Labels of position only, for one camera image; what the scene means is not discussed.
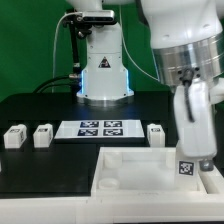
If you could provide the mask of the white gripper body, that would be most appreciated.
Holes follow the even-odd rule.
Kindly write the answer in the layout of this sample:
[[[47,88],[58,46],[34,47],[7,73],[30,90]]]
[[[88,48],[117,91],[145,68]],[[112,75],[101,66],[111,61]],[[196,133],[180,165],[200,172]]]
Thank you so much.
[[[217,154],[212,105],[205,81],[185,69],[174,95],[174,114],[182,154],[199,162],[201,171],[214,169]]]

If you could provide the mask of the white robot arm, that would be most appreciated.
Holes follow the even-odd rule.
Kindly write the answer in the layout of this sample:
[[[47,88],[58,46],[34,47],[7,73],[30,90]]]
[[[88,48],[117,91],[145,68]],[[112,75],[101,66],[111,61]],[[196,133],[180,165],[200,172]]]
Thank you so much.
[[[121,101],[133,94],[122,64],[122,29],[103,5],[134,2],[151,32],[159,81],[174,91],[174,114],[182,154],[211,171],[217,153],[212,106],[224,72],[224,0],[67,0],[87,36],[87,66],[78,97]]]

